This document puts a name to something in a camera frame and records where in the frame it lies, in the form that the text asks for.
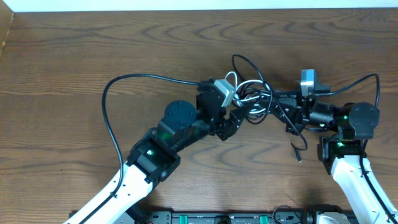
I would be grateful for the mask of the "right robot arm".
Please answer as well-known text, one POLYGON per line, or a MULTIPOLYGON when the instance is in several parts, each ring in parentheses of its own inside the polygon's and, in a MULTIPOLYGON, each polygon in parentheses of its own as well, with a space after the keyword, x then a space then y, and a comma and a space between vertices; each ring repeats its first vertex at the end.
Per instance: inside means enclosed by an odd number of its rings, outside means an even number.
POLYGON ((306 125, 319 125, 332 136, 323 136, 318 158, 345 193, 360 223, 397 223, 397 210, 377 181, 365 152, 379 122, 377 103, 347 103, 341 108, 320 103, 318 93, 302 96, 275 91, 262 97, 286 130, 300 135, 306 125))

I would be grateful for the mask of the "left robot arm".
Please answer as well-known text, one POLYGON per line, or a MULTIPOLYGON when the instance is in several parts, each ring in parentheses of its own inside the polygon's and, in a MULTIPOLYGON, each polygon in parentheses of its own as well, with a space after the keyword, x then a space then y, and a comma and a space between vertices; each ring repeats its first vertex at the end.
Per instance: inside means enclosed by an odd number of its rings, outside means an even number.
POLYGON ((171 175, 180 165, 179 151, 207 135, 227 140, 254 107, 248 103, 225 118, 225 107, 236 94, 233 86, 211 80, 200 82, 197 89, 196 105, 184 100, 167 105, 158 125, 131 148, 122 169, 68 223, 114 223, 171 175))

